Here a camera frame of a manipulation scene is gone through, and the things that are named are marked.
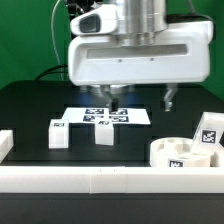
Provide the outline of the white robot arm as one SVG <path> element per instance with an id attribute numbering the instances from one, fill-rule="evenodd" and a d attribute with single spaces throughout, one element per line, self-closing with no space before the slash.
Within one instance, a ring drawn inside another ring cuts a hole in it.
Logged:
<path id="1" fill-rule="evenodd" d="M 69 79 L 98 86 L 109 108 L 115 86 L 167 85 L 169 109 L 180 83 L 202 82 L 210 72 L 211 18 L 195 12 L 169 15 L 167 0 L 109 0 L 70 22 Z"/>

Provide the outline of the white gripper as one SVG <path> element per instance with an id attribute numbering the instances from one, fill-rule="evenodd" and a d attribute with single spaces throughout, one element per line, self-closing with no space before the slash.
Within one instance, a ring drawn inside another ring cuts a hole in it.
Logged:
<path id="1" fill-rule="evenodd" d="M 175 83 L 202 82 L 210 72 L 214 23 L 168 22 L 162 4 L 104 4 L 74 18 L 70 30 L 69 78 L 100 85 L 110 112 L 118 110 L 118 99 L 109 85 L 166 83 L 164 109 L 170 110 Z"/>

